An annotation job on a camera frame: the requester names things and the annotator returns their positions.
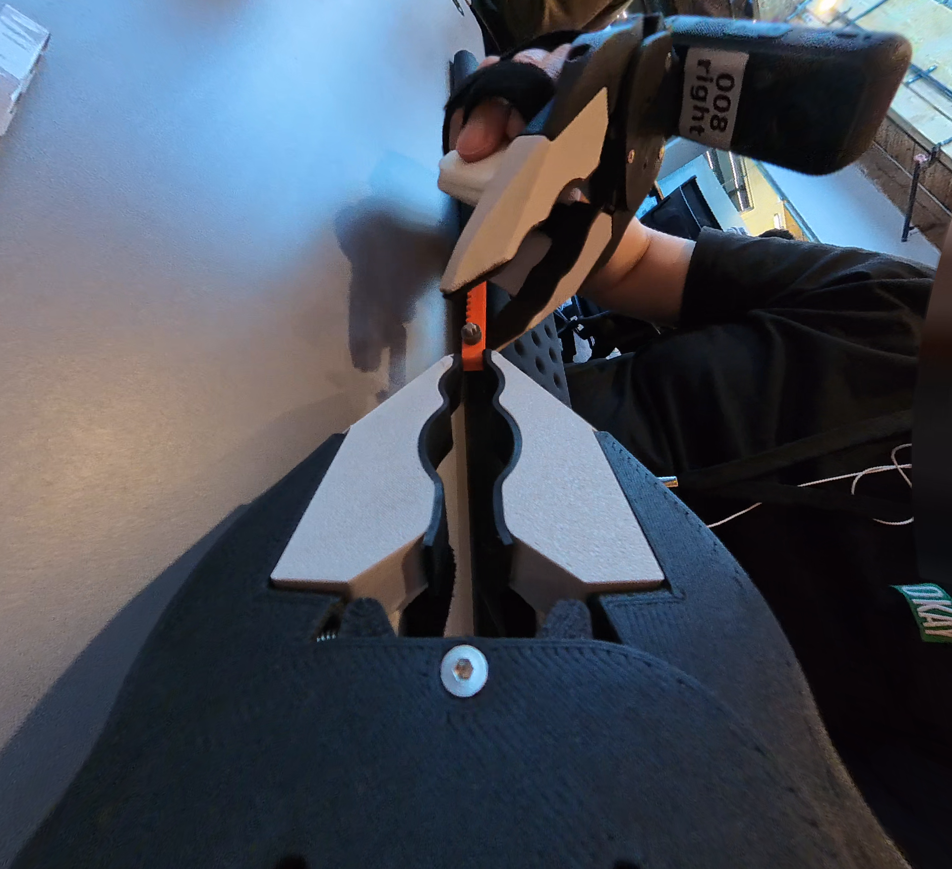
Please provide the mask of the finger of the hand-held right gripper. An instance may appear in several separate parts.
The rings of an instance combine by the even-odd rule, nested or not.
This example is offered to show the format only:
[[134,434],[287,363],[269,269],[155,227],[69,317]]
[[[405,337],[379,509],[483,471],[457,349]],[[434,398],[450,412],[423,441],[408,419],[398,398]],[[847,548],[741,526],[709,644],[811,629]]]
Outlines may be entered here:
[[456,151],[441,159],[440,190],[474,205],[441,280],[444,294],[467,290],[515,258],[565,187],[596,170],[607,126],[601,90],[554,140],[524,135],[479,162],[464,162]]
[[490,281],[518,301],[565,301],[612,244],[613,220],[597,208],[554,208]]

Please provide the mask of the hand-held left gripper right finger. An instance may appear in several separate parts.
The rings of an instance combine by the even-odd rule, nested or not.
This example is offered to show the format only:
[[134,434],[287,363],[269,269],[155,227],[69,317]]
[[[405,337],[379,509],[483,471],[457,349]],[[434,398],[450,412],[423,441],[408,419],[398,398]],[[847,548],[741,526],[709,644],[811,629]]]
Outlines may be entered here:
[[664,574],[595,430],[495,352],[480,369],[480,635]]

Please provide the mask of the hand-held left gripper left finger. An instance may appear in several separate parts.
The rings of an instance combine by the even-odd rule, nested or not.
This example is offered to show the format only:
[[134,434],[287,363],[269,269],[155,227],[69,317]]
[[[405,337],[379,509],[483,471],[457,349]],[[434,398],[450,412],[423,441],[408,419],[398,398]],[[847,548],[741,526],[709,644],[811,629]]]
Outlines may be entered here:
[[410,636],[452,629],[462,376],[460,358],[443,357],[351,425],[271,572],[275,587],[373,598]]

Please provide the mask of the orange toothed beam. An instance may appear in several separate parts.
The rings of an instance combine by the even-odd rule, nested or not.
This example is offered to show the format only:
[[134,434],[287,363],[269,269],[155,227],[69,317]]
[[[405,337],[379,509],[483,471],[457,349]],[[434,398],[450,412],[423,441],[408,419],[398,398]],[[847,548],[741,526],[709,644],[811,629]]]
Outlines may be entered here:
[[487,328],[487,306],[486,306],[486,282],[482,281],[474,285],[466,296],[466,310],[464,323],[467,321],[478,322],[482,327],[482,341],[476,345],[465,345],[461,339],[461,356],[463,368],[466,372],[480,371],[483,365],[483,355],[485,352],[486,328]]

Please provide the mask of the person's right forearm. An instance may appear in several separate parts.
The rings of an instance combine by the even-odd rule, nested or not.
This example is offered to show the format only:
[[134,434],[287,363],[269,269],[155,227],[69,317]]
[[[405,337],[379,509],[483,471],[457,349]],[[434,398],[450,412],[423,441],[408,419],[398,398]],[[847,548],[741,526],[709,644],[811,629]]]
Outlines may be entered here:
[[634,218],[604,267],[581,286],[580,296],[622,315],[673,326],[679,321],[695,247],[693,241]]

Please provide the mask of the person's right hand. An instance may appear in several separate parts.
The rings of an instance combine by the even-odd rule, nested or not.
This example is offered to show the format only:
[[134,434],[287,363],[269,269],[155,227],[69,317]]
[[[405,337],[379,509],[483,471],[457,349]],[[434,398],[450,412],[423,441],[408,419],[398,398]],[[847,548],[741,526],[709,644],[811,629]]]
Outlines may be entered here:
[[[557,81],[571,50],[565,43],[547,51],[532,47],[515,54],[511,61],[522,66],[533,66],[545,76]],[[482,161],[519,136],[526,120],[511,100],[496,96],[481,101],[467,115],[462,108],[452,112],[447,126],[446,148],[456,150],[469,163]]]

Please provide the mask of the green printed tag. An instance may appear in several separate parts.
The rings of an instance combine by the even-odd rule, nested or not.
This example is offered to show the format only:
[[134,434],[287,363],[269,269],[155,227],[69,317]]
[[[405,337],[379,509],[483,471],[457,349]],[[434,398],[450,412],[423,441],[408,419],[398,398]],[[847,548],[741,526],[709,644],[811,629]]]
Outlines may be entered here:
[[934,582],[901,584],[892,587],[906,601],[923,642],[951,643],[951,598],[945,589]]

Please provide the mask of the light grey long beam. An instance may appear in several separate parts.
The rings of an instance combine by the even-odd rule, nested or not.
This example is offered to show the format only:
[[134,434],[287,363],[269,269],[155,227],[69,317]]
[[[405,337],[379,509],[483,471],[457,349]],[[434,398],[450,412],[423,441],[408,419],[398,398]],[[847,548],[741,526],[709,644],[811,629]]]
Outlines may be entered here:
[[51,34],[39,23],[8,4],[1,10],[1,136],[30,85]]

